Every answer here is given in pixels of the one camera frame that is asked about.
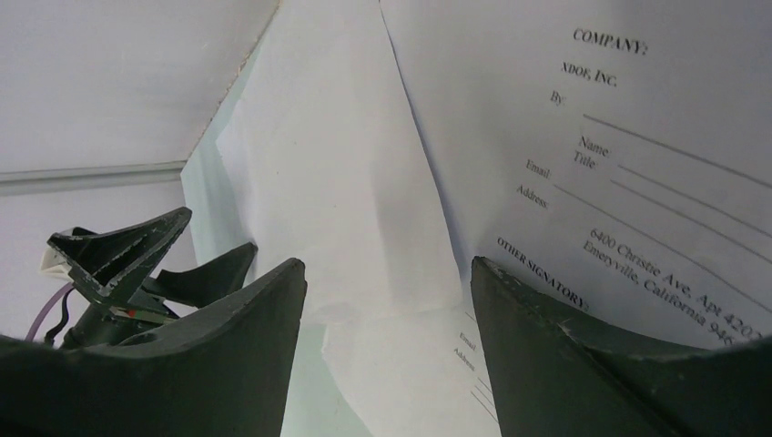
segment light blue surface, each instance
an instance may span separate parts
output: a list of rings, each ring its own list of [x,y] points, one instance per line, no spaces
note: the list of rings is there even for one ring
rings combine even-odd
[[[259,48],[241,71],[182,171],[185,200],[193,210],[190,230],[199,264],[250,240],[239,220],[236,197],[215,141],[228,124],[258,56]],[[371,437],[343,399],[321,357],[324,331],[325,327],[319,325],[300,329],[281,435]]]

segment white wall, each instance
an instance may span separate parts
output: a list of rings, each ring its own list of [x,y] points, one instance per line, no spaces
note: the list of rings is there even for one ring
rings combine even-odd
[[[188,158],[278,1],[0,2],[0,173]]]
[[[74,226],[95,232],[120,229],[184,203],[179,182],[0,197],[0,333],[24,338],[46,301],[65,284],[37,274],[52,233]],[[195,266],[193,243],[186,230],[161,267],[180,271]],[[70,295],[68,303],[71,326],[87,303],[77,293]],[[56,305],[49,313],[37,333],[39,340],[59,322],[60,308]]]

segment wire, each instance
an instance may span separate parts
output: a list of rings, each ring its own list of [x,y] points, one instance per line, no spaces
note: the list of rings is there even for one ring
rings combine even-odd
[[[75,286],[72,283],[67,283],[64,287],[59,289],[59,291],[54,293],[54,296],[51,296],[51,299],[46,302],[46,305],[43,306],[43,308],[37,314],[37,317],[35,317],[35,321],[32,322],[32,326],[29,327],[29,332],[25,337],[26,341],[32,341],[35,339],[35,334],[37,334],[37,330],[40,329],[40,325],[43,324],[43,320],[46,319],[48,312],[54,308],[54,305],[58,300],[62,299],[74,287]]]
[[[62,320],[60,320],[54,328],[51,328],[51,330],[46,332],[46,339],[43,340],[43,342],[49,346],[54,345],[54,338],[56,338],[56,335],[65,328],[67,322],[70,320],[70,313],[67,311],[67,298],[70,296],[70,293],[72,293],[72,289],[65,293],[65,297],[62,298]]]

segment white paper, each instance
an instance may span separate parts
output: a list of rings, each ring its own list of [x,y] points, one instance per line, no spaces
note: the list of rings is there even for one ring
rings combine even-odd
[[[333,378],[374,437],[500,437],[471,308],[329,326]]]
[[[465,266],[658,339],[772,331],[772,4],[381,7]]]
[[[377,2],[287,0],[217,144],[258,275],[306,263],[304,323],[461,301],[439,196]]]

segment document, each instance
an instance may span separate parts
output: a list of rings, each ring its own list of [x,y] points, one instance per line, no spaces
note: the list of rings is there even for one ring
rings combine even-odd
[[[440,198],[377,2],[286,0],[217,140],[257,276],[306,264],[303,323],[462,301]]]
[[[500,437],[471,305],[329,326],[322,356],[374,437]]]
[[[772,4],[382,0],[468,280],[616,326],[772,333]]]

